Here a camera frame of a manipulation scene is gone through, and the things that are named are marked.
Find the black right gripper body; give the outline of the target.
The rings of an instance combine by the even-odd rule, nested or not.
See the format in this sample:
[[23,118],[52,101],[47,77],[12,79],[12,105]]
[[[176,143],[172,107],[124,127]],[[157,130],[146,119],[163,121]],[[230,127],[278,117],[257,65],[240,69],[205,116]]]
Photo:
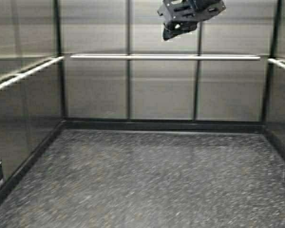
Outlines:
[[195,31],[198,23],[209,20],[226,9],[222,0],[164,0],[157,13],[164,18],[165,41]]

